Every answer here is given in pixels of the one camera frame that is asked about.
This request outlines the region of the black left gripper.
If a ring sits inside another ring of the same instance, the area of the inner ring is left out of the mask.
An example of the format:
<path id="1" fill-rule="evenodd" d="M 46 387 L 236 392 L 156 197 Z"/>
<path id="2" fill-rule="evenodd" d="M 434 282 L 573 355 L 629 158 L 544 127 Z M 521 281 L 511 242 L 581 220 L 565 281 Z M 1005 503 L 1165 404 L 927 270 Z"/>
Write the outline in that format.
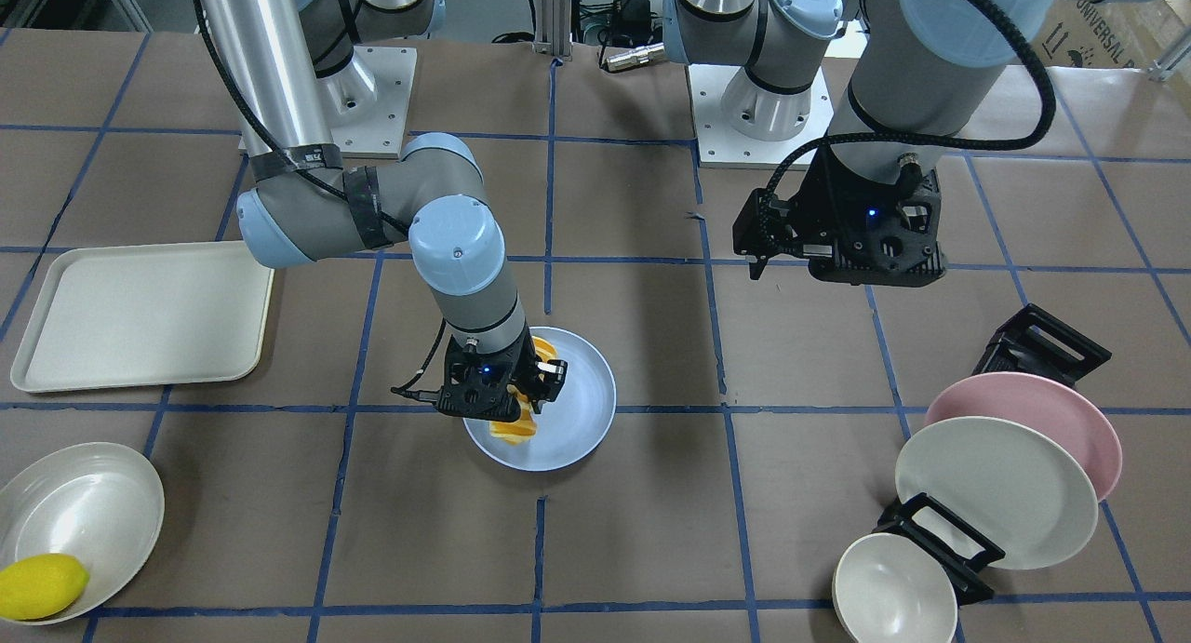
<path id="1" fill-rule="evenodd" d="M 937 243 L 942 198 L 937 173 L 916 161 L 896 168 L 892 185 L 847 168 L 833 146 L 815 152 L 791 202 L 796 245 L 812 257 L 818 281 L 846 285 L 927 286 L 944 277 Z"/>

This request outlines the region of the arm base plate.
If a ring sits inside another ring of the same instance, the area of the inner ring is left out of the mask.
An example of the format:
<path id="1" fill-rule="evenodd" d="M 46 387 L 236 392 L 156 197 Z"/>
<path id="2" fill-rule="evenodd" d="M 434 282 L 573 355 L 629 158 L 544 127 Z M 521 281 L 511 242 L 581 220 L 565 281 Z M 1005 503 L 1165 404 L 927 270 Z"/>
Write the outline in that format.
<path id="1" fill-rule="evenodd" d="M 298 38 L 269 44 L 233 38 L 222 65 L 276 146 L 313 142 L 339 146 L 344 158 L 399 158 L 417 50 L 349 46 L 331 75 L 314 74 Z"/>
<path id="2" fill-rule="evenodd" d="M 796 95 L 762 90 L 742 67 L 694 63 L 688 75 L 704 167 L 775 168 L 796 146 L 825 135 L 831 121 L 823 71 Z"/>

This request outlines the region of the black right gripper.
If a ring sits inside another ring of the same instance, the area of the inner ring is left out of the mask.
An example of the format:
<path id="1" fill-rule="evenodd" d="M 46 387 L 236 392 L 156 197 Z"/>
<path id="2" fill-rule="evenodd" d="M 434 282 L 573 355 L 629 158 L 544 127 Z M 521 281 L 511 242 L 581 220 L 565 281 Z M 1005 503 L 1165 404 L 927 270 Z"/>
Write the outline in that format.
<path id="1" fill-rule="evenodd" d="M 531 408 L 541 411 L 544 402 L 557 400 L 567 372 L 566 360 L 538 358 L 528 332 L 522 332 L 505 349 L 488 354 L 449 339 L 444 383 L 435 410 L 469 419 L 517 419 L 522 406 L 515 393 L 526 397 Z"/>

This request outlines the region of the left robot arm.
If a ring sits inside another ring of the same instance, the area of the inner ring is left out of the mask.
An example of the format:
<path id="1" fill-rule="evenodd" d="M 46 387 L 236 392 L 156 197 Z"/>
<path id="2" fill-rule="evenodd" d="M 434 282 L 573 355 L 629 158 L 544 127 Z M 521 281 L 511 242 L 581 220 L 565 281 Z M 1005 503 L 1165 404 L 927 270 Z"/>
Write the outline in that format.
<path id="1" fill-rule="evenodd" d="M 780 161 L 732 223 L 732 252 L 753 281 L 778 256 L 807 261 L 825 282 L 919 288 L 943 277 L 940 156 L 1046 137 L 1058 104 L 1030 42 L 1054 2 L 856 0 L 869 40 L 827 133 Z M 799 100 L 843 17 L 843 0 L 665 0 L 663 42 L 673 62 L 735 65 L 752 93 Z M 961 137 L 1012 60 L 1037 88 L 1037 125 L 1012 139 Z"/>

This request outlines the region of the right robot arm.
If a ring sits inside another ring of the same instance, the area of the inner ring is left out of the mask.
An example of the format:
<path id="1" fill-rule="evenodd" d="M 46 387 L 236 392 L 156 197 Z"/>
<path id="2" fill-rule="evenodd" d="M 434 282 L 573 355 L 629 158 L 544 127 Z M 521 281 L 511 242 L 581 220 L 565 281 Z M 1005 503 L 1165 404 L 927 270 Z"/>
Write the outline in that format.
<path id="1" fill-rule="evenodd" d="M 285 269 L 409 243 L 447 335 L 444 380 L 395 395 L 449 417 L 515 422 L 567 376 L 537 355 L 482 171 L 463 141 L 422 135 L 384 167 L 343 164 L 316 100 L 295 0 L 193 0 L 197 25 L 242 118 L 255 188 L 237 201 L 260 266 Z"/>

